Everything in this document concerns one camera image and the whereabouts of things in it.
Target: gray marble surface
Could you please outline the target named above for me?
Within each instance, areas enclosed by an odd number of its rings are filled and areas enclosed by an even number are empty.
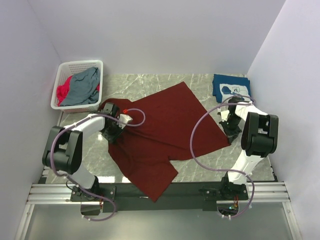
[[[116,74],[103,79],[102,101],[108,98],[129,99],[136,101],[154,94],[180,82],[185,82],[194,95],[209,110],[217,105],[216,98],[212,96],[213,74]],[[61,126],[66,126],[85,118],[87,112],[63,114]],[[220,116],[217,112],[211,113],[218,123]],[[241,135],[231,146],[200,156],[198,159],[209,167],[217,169],[231,168],[241,152]],[[83,144],[82,162],[87,169],[104,182],[129,182],[108,154],[108,141],[100,133],[91,135]],[[208,171],[194,160],[171,161],[178,171],[174,182],[204,182],[220,181],[225,172]],[[269,159],[261,161],[253,171],[254,181],[273,181],[273,171]],[[47,184],[64,183],[65,179],[54,176],[50,170]]]

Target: wall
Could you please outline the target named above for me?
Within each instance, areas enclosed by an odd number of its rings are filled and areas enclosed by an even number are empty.
[[[50,108],[60,59],[25,0],[0,0],[0,233],[16,234],[58,112]]]
[[[271,161],[306,240],[320,234],[319,11],[318,0],[287,0],[248,72],[258,107],[279,116]]]
[[[29,0],[61,60],[112,73],[247,73],[285,0]]]

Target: white plastic basket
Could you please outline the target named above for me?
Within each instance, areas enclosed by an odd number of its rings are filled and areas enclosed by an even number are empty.
[[[58,106],[57,87],[63,85],[67,78],[71,75],[81,73],[91,67],[97,67],[100,70],[100,91],[99,100],[93,104],[75,105],[75,106]],[[87,61],[69,61],[60,64],[54,82],[51,107],[53,109],[61,110],[65,113],[79,113],[96,111],[99,108],[102,99],[102,82],[104,75],[104,64],[100,60],[87,60]]]

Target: purple cable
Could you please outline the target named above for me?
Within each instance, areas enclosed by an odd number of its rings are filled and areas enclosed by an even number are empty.
[[[255,103],[255,100],[251,97],[248,97],[248,96],[243,96],[243,95],[239,95],[239,97],[244,97],[244,98],[249,98],[252,100],[253,103]],[[236,105],[240,105],[240,106],[250,106],[252,103],[249,102],[249,103],[224,103],[225,101],[229,100],[233,98],[233,96],[231,97],[228,97],[227,99],[225,99],[221,104],[219,104],[218,106],[215,106],[213,108],[211,108],[209,111],[207,111],[199,120],[198,122],[195,124],[193,130],[192,130],[192,133],[191,133],[191,137],[190,137],[190,152],[191,152],[191,155],[192,155],[192,158],[195,160],[195,162],[197,164],[199,164],[201,167],[203,167],[204,169],[207,169],[207,170],[210,170],[210,171],[215,171],[215,172],[235,172],[235,173],[240,173],[240,174],[243,174],[245,175],[249,181],[252,183],[252,194],[251,194],[251,197],[249,199],[249,202],[248,204],[245,206],[245,208],[239,212],[238,214],[234,215],[234,216],[231,216],[231,218],[236,218],[238,216],[240,216],[241,214],[243,214],[250,206],[252,200],[254,199],[254,194],[255,194],[255,184],[254,184],[254,181],[244,172],[244,171],[240,171],[240,170],[236,170],[236,169],[224,169],[224,168],[212,168],[212,167],[208,167],[206,165],[203,165],[201,162],[199,162],[199,160],[196,158],[195,156],[195,153],[194,153],[194,149],[193,149],[193,140],[194,140],[194,135],[195,135],[195,132],[196,132],[196,129],[197,127],[199,126],[199,124],[201,123],[201,121],[206,117],[208,116],[211,112],[213,112],[214,110],[216,109],[219,109],[221,107],[224,107],[224,106],[236,106]]]
[[[56,144],[57,144],[58,139],[59,139],[59,138],[61,137],[61,135],[63,135],[65,132],[67,132],[67,131],[69,131],[69,130],[71,130],[71,129],[73,129],[73,128],[75,128],[75,127],[77,127],[77,126],[79,126],[79,125],[81,125],[81,124],[83,124],[83,123],[85,123],[86,121],[89,121],[90,119],[97,118],[97,117],[108,118],[108,119],[114,120],[114,121],[116,121],[116,122],[118,122],[118,123],[125,124],[125,125],[127,125],[127,126],[129,126],[129,127],[138,127],[138,126],[141,126],[141,125],[144,124],[144,122],[146,121],[146,114],[145,114],[142,110],[140,110],[140,109],[138,109],[138,108],[130,108],[130,109],[127,109],[127,111],[128,111],[128,112],[129,112],[129,111],[139,111],[140,113],[142,113],[142,115],[143,115],[143,120],[142,120],[142,122],[140,122],[140,123],[138,123],[138,124],[129,124],[129,123],[121,122],[121,121],[119,121],[118,119],[116,119],[116,118],[114,118],[114,117],[112,117],[112,116],[109,116],[109,115],[96,114],[96,115],[93,115],[93,116],[88,116],[88,117],[82,119],[81,121],[79,121],[77,124],[71,125],[71,126],[65,128],[65,129],[63,129],[61,132],[59,132],[59,133],[57,134],[57,136],[54,138],[54,140],[53,140],[53,142],[52,142],[51,150],[50,150],[50,166],[51,166],[51,169],[52,169],[52,171],[54,172],[54,174],[57,175],[58,177],[66,177],[70,182],[72,182],[73,184],[79,186],[79,184],[78,184],[76,181],[74,181],[69,174],[59,174],[59,173],[57,172],[57,169],[56,169],[56,166],[55,166],[55,162],[54,162],[54,151],[55,151],[55,146],[56,146]],[[99,199],[102,199],[102,200],[104,200],[104,201],[107,201],[107,202],[109,202],[109,203],[111,203],[111,204],[113,205],[113,212],[112,212],[109,216],[107,216],[107,217],[104,217],[104,218],[101,218],[101,219],[94,219],[94,218],[89,218],[89,217],[87,217],[87,216],[84,216],[84,218],[86,218],[86,219],[88,219],[88,220],[90,220],[90,221],[93,221],[93,222],[101,222],[101,221],[110,219],[110,218],[116,213],[116,211],[117,211],[117,206],[116,206],[116,204],[115,204],[111,199],[109,199],[109,198],[107,198],[107,197],[104,197],[104,196],[99,196],[99,195],[94,194],[94,193],[92,193],[92,192],[89,192],[88,190],[84,189],[84,188],[81,187],[81,186],[79,186],[79,188],[80,188],[84,193],[86,193],[86,194],[88,194],[88,195],[90,195],[90,196],[92,196],[92,197],[99,198]]]

